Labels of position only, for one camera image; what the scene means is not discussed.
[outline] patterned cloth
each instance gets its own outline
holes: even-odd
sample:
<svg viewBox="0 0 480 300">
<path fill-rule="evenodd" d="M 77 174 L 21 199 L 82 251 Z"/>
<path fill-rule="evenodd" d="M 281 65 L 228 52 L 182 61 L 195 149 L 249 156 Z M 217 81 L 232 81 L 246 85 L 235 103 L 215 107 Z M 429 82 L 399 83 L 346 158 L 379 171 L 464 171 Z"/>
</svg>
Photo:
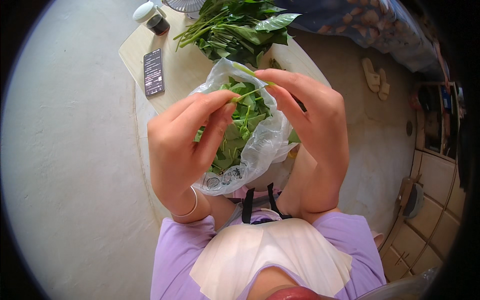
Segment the patterned cloth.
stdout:
<svg viewBox="0 0 480 300">
<path fill-rule="evenodd" d="M 301 13 L 292 27 L 323 35 L 347 36 L 374 47 L 412 72 L 444 79 L 432 42 L 396 0 L 275 0 L 284 12 Z"/>
</svg>

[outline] cup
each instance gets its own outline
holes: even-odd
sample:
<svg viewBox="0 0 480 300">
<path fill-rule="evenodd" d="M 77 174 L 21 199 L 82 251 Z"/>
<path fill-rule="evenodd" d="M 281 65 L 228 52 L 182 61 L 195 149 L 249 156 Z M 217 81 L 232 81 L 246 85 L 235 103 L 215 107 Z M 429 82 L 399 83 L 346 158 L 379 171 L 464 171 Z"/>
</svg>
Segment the cup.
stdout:
<svg viewBox="0 0 480 300">
<path fill-rule="evenodd" d="M 137 23 L 143 24 L 157 36 L 165 34 L 170 29 L 170 24 L 166 20 L 167 15 L 160 6 L 149 1 L 140 5 L 133 13 L 133 19 Z"/>
</svg>

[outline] concrete floor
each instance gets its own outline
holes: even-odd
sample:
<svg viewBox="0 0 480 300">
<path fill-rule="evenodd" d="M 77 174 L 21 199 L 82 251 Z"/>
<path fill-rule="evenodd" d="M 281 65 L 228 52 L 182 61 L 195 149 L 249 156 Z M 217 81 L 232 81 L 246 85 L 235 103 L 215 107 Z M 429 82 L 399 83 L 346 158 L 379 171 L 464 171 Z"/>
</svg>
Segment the concrete floor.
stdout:
<svg viewBox="0 0 480 300">
<path fill-rule="evenodd" d="M 22 254 L 52 299 L 149 297 L 167 216 L 149 187 L 145 125 L 155 113 L 118 57 L 143 2 L 55 1 L 8 91 L 4 201 Z M 405 131 L 407 120 L 415 124 L 407 105 L 413 76 L 347 38 L 292 34 L 345 98 L 350 165 L 340 208 L 385 232 L 413 157 L 415 139 Z M 386 102 L 366 85 L 364 56 L 386 70 Z"/>
</svg>

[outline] phone screen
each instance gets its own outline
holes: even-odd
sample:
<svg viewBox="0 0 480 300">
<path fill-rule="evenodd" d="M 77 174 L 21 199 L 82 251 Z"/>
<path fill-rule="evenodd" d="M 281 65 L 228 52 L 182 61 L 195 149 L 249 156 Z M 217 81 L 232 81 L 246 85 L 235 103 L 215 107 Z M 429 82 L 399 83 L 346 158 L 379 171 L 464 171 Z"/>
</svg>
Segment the phone screen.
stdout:
<svg viewBox="0 0 480 300">
<path fill-rule="evenodd" d="M 162 49 L 144 56 L 145 96 L 163 92 Z"/>
</svg>

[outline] wooden table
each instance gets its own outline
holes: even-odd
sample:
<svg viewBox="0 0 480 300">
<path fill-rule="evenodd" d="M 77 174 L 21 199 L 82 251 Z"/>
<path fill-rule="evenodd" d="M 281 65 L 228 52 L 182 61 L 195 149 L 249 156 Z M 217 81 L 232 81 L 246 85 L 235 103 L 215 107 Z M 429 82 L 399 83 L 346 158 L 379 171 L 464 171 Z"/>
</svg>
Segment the wooden table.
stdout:
<svg viewBox="0 0 480 300">
<path fill-rule="evenodd" d="M 157 113 L 185 98 L 193 89 L 204 83 L 213 67 L 212 61 L 193 44 L 179 48 L 175 52 L 177 41 L 173 38 L 185 31 L 185 26 L 193 24 L 194 21 L 166 5 L 162 6 L 162 10 L 167 14 L 167 21 L 170 23 L 167 34 L 155 36 L 145 26 L 140 25 L 119 49 L 120 57 L 130 74 L 145 92 L 144 55 L 162 48 L 165 91 L 148 98 Z M 264 55 L 261 69 L 268 67 L 270 57 L 275 58 L 288 71 L 303 73 L 330 86 L 315 63 L 293 39 L 288 41 L 288 46 L 273 44 Z"/>
</svg>

